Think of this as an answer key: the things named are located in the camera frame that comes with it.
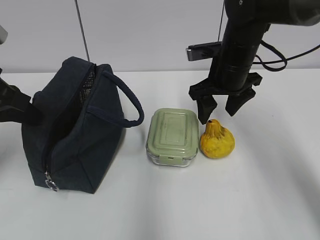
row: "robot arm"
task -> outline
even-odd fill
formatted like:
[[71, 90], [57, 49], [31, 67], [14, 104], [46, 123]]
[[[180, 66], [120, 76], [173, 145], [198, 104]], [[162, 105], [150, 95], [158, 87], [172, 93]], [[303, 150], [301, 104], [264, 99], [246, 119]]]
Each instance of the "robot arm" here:
[[[8, 37], [8, 32], [0, 25], [0, 45]], [[0, 77], [0, 123], [16, 122], [38, 125], [42, 113], [30, 103], [31, 97], [22, 93], [19, 88], [7, 84]]]
[[191, 86], [202, 124], [217, 103], [212, 95], [228, 95], [226, 111], [233, 116], [256, 93], [262, 77], [249, 73], [270, 24], [312, 26], [320, 22], [320, 0], [225, 0], [228, 22], [222, 42], [193, 45], [190, 61], [213, 58], [209, 76]]

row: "yellow gourd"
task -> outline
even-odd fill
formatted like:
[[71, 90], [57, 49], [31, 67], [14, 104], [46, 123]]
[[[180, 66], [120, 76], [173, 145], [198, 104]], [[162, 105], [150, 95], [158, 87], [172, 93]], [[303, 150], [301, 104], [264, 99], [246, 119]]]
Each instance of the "yellow gourd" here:
[[235, 149], [235, 138], [232, 133], [221, 126], [217, 120], [206, 123], [205, 133], [201, 136], [202, 152], [211, 159], [221, 159]]

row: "food container lid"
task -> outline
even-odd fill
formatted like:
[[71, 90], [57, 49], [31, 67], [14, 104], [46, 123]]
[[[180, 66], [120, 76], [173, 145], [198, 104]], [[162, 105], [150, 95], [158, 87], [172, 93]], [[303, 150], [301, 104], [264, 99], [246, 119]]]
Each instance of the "food container lid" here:
[[149, 154], [192, 159], [198, 142], [199, 122], [193, 111], [162, 108], [154, 113], [146, 144]]

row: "bag handle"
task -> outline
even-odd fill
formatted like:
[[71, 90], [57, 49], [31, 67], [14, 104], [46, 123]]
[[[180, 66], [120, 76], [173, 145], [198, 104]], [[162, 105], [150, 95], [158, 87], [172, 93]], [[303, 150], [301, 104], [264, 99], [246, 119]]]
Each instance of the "bag handle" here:
[[139, 126], [145, 119], [145, 113], [136, 95], [119, 77], [107, 71], [103, 71], [102, 75], [104, 75], [109, 80], [113, 81], [113, 83], [117, 85], [119, 89], [121, 89], [121, 91], [128, 97], [128, 99], [131, 101], [131, 103], [135, 106], [135, 108], [139, 112], [139, 119], [129, 121], [125, 118], [119, 118], [110, 113], [107, 113], [106, 111], [96, 106], [88, 106], [87, 111], [106, 122], [115, 124], [123, 128], [131, 128], [131, 127]]

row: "mesh lining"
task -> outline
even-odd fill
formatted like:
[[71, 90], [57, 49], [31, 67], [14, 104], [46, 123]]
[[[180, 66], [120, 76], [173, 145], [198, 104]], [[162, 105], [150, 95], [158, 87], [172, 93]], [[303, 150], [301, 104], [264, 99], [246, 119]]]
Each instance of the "mesh lining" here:
[[92, 69], [84, 82], [84, 85], [80, 91], [80, 104], [81, 107], [84, 106], [85, 101], [87, 100], [88, 96], [90, 95], [91, 89], [94, 86], [95, 83], [95, 70]]

